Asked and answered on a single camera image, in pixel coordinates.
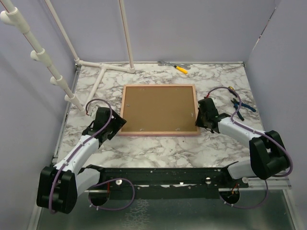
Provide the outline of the pink picture frame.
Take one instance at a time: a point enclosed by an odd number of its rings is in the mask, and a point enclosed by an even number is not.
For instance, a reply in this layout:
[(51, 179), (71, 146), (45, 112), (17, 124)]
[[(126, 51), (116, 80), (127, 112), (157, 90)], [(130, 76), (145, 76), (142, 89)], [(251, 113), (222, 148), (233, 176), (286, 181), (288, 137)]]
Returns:
[(198, 136), (196, 87), (193, 84), (124, 85), (121, 136)]

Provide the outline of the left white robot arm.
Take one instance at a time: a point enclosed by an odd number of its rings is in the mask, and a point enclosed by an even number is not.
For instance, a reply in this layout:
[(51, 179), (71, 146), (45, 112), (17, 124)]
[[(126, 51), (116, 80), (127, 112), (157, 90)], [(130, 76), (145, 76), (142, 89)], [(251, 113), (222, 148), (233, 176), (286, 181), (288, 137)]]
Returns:
[(87, 188), (101, 189), (106, 177), (96, 166), (83, 168), (89, 157), (106, 140), (111, 140), (125, 125), (126, 120), (114, 110), (100, 107), (95, 119), (82, 132), (72, 151), (54, 166), (46, 166), (40, 173), (36, 204), (52, 213), (69, 214), (77, 198)]

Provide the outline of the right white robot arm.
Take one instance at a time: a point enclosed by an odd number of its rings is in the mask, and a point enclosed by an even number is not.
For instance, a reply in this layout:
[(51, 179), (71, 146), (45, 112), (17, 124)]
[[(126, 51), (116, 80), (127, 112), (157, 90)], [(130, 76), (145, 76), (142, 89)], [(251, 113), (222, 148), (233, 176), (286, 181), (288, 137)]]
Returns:
[(220, 181), (225, 187), (232, 187), (243, 177), (258, 177), (266, 180), (286, 169), (292, 169), (292, 162), (285, 153), (285, 147), (276, 131), (254, 130), (237, 122), (226, 113), (219, 114), (211, 98), (198, 101), (197, 127), (209, 129), (212, 133), (227, 135), (249, 148), (249, 160), (227, 166)]

